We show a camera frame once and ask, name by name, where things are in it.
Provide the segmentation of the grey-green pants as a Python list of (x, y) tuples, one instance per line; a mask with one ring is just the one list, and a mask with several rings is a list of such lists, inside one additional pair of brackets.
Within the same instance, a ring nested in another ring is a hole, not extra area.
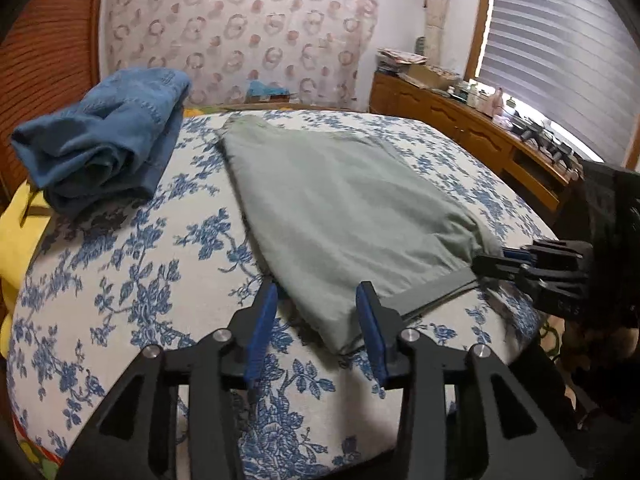
[(359, 346), (360, 283), (412, 318), (468, 289), (476, 256), (501, 254), (477, 216), (383, 139), (248, 115), (228, 119), (221, 141), (262, 260), (335, 354)]

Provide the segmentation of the wooden sideboard cabinet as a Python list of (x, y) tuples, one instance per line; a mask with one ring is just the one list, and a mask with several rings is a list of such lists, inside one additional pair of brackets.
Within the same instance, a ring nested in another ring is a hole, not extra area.
[(420, 120), (437, 129), (506, 182), (544, 220), (557, 224), (582, 211), (576, 181), (568, 180), (541, 152), (471, 107), (376, 72), (369, 110)]

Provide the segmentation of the black handheld device on cabinet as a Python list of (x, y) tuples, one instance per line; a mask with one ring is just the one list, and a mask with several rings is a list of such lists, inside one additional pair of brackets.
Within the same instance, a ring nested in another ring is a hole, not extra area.
[(537, 125), (536, 122), (523, 122), (522, 124), (514, 122), (511, 128), (511, 132), (522, 142), (534, 141), (537, 146), (540, 146), (541, 133), (543, 131), (544, 128), (541, 125)]

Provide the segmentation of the grey zebra window blind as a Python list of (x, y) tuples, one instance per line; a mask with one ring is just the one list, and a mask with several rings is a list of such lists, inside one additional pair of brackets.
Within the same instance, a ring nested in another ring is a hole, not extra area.
[(478, 78), (606, 162), (639, 114), (639, 49), (608, 0), (492, 0)]

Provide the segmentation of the blue floral white bedspread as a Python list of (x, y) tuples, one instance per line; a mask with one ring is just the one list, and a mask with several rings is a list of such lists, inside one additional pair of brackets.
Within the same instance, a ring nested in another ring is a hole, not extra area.
[[(239, 114), (186, 119), (147, 203), (111, 203), (78, 223), (52, 219), (17, 298), (6, 383), (18, 443), (41, 477), (54, 479), (140, 349), (194, 344), (252, 303), (262, 270), (216, 147), (218, 130)], [(555, 237), (492, 171), (424, 122), (333, 110), (249, 114), (287, 129), (380, 136), (503, 245)], [(442, 346), (489, 344), (509, 363), (536, 334), (538, 314), (508, 285), (485, 297), (472, 290), (414, 326)], [(313, 479), (395, 444), (401, 393), (380, 388), (364, 352), (324, 351), (286, 304), (264, 373), (256, 401), (233, 393), (247, 478)]]

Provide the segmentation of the cardboard box on cabinet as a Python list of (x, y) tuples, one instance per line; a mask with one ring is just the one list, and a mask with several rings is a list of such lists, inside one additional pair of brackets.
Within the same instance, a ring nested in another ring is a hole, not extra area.
[(411, 65), (407, 75), (412, 79), (419, 81), (426, 88), (447, 90), (451, 86), (455, 86), (461, 77), (450, 70), (444, 70), (438, 66), (431, 65)]

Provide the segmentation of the stack of magazines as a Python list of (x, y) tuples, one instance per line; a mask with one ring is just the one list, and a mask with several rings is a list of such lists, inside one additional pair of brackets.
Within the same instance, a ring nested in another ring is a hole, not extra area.
[(407, 73), (411, 66), (425, 65), (427, 61), (424, 55), (390, 48), (378, 49), (375, 58), (376, 70), (391, 75)]

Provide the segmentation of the beige lace curtain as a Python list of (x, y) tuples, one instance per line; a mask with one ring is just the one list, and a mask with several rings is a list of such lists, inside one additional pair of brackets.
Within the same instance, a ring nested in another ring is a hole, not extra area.
[(449, 0), (425, 0), (424, 55), (434, 65), (440, 63), (448, 6)]

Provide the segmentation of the folded blue jeans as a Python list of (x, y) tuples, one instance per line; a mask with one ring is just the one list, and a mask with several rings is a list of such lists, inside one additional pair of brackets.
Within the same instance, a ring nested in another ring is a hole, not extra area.
[(16, 127), (12, 148), (62, 216), (112, 198), (148, 200), (174, 151), (190, 89), (181, 70), (119, 70), (79, 102)]

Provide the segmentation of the patterned pink circle curtain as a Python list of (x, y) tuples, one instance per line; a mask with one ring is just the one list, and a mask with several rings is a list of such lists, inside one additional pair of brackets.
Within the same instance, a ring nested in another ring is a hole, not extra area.
[(354, 108), (378, 0), (105, 0), (106, 66), (172, 68), (192, 106), (240, 104), (258, 82)]

